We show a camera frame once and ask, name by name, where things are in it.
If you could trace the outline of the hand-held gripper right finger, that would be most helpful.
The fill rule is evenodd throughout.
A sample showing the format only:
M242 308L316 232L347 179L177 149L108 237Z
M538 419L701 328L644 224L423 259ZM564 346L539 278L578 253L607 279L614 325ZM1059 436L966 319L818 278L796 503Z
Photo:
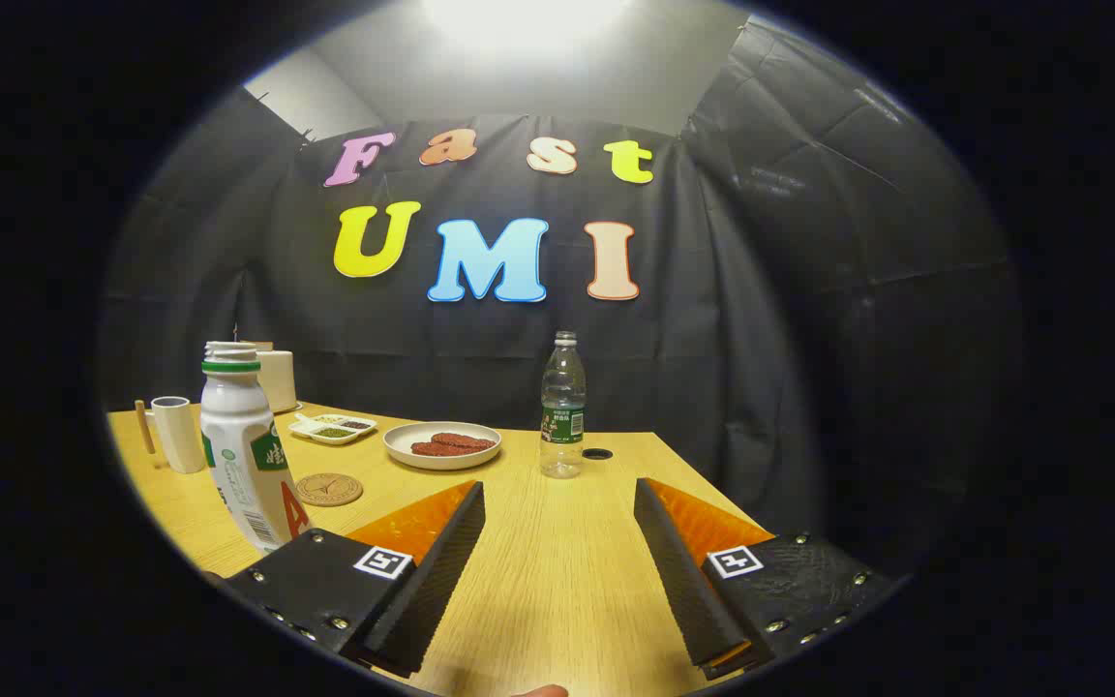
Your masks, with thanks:
M770 533L659 480L637 480L634 520L709 680L809 652L895 591L827 539Z

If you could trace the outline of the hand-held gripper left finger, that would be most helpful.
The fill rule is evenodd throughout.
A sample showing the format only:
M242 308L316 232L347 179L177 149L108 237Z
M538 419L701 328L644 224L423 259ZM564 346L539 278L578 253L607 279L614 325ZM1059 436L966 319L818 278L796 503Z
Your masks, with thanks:
M421 669L486 521L471 480L347 534L310 529L221 582L266 621L345 660Z

